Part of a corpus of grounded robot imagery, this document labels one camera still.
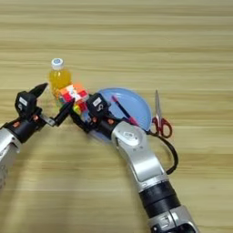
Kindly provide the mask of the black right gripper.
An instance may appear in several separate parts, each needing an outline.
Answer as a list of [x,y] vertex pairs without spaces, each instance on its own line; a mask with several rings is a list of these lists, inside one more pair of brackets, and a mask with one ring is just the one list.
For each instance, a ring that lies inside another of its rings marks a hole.
[[121,122],[121,119],[110,115],[94,116],[87,114],[80,116],[74,110],[70,111],[70,116],[73,122],[80,127],[84,132],[98,132],[107,138],[111,138],[112,132]]

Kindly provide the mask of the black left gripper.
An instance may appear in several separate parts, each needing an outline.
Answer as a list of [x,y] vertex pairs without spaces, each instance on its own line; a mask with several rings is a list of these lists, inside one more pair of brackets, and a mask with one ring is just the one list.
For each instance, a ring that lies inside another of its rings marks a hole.
[[[34,98],[39,98],[46,90],[47,83],[35,86],[29,91]],[[13,140],[25,143],[35,132],[40,131],[45,125],[59,127],[69,116],[73,109],[73,102],[65,103],[53,119],[43,114],[33,114],[30,117],[18,117],[17,119],[3,125],[3,133]]]

